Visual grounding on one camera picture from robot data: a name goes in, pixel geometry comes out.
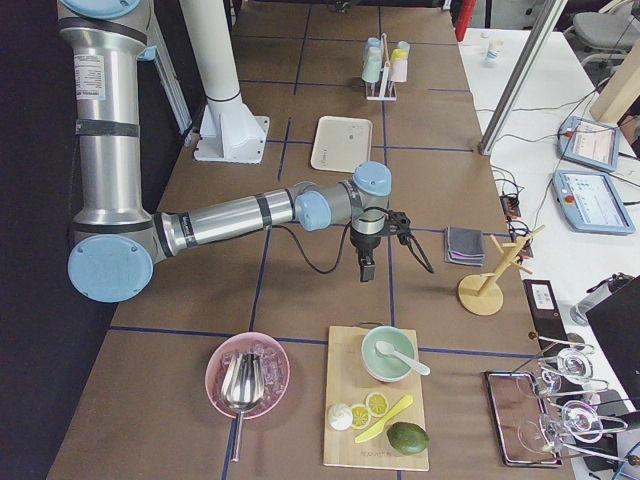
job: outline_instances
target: lemon slice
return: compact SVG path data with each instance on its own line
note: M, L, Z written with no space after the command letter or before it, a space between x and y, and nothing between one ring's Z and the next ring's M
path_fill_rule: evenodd
M389 410L389 400L380 392L371 392L365 398L364 404L374 417L382 417Z
M363 403L356 403L351 405L351 413L353 414L353 421L351 422L351 428L355 430L362 430L371 423L371 414L369 409Z

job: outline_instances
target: label sticker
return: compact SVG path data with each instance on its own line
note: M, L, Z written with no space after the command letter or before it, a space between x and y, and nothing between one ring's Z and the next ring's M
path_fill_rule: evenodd
M547 285L532 284L531 291L538 310L553 310L553 300Z
M104 57L75 55L76 100L105 100Z

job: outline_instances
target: yellow knife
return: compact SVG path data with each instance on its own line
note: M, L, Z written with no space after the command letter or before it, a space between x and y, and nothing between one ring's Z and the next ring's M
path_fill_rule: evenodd
M398 403L396 403L393 407L389 409L387 413L384 414L382 418L380 418L376 423L374 423L371 427L367 428L364 432L356 437L356 443L363 443L372 438L377 437L384 431L384 425L397 414L410 407L413 403L412 395L405 395Z

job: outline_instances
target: wooden cutting board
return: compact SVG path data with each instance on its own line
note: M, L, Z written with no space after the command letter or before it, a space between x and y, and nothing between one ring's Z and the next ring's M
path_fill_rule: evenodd
M324 464L340 467L427 471L429 470L428 449L416 455L401 455L389 445L386 435L386 428L399 421L425 427L421 377L411 372L399 382L383 383L369 375L360 355L360 344L368 331L358 327L329 327ZM415 330L403 331L416 345ZM337 431L329 426L327 412L331 405L364 403L367 394L373 391L382 392L389 400L389 406L409 393L413 395L413 405L389 420L385 432L368 442L360 444L354 442L356 436L364 430L349 428ZM374 421L375 419L372 419L369 425L373 425Z

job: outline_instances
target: white spoon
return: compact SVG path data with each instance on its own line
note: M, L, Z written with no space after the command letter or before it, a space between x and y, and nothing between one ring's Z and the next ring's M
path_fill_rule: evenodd
M405 354L398 352L396 348L389 342L378 340L376 342L376 350L383 355L391 355L399 360L402 360L420 375L429 375L431 373L431 369L425 364L417 362L413 358L407 357Z

